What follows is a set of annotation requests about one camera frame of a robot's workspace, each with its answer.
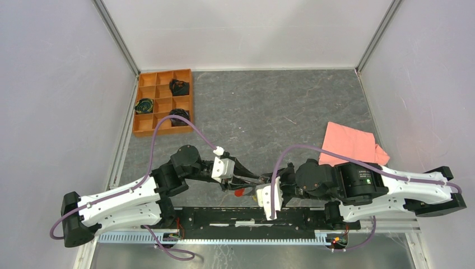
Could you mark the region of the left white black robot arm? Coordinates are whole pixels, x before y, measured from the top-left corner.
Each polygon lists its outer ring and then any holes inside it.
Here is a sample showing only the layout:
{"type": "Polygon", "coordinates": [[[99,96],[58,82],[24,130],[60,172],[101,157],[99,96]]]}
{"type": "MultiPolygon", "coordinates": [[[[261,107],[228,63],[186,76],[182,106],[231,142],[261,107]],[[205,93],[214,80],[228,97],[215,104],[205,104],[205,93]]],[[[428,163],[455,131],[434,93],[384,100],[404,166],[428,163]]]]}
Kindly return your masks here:
{"type": "Polygon", "coordinates": [[[88,196],[65,194],[60,211],[64,246],[78,247],[130,226],[172,227],[176,213],[171,197],[188,190],[188,179],[217,183],[223,191],[257,185],[258,175],[224,150],[218,153],[213,160],[202,160],[196,147],[184,145],[167,163],[132,183],[88,196]]]}

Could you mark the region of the steel key holder red handle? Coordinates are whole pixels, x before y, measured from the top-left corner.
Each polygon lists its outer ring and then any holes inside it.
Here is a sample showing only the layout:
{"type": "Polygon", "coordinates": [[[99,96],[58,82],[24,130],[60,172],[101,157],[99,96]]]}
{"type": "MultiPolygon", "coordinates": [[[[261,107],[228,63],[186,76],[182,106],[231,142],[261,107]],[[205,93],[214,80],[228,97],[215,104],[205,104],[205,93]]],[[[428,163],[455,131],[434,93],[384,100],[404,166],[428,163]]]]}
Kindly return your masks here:
{"type": "Polygon", "coordinates": [[[250,197],[254,202],[258,202],[257,199],[257,188],[261,187],[262,184],[230,184],[230,188],[234,192],[236,197],[250,197]]]}

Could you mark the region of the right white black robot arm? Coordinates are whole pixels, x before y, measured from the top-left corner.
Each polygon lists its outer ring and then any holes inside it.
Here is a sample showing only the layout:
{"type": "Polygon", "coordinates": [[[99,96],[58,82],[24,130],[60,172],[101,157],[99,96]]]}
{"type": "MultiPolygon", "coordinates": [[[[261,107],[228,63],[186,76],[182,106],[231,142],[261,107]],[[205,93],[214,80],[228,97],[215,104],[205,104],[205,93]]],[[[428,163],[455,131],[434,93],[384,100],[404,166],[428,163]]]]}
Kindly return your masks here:
{"type": "Polygon", "coordinates": [[[463,196],[448,185],[453,175],[447,166],[425,173],[408,173],[378,164],[342,163],[336,166],[307,160],[277,172],[276,185],[256,187],[257,202],[267,220],[282,217],[292,198],[325,201],[319,221],[331,229],[387,212],[413,212],[435,217],[466,208],[463,196]]]}

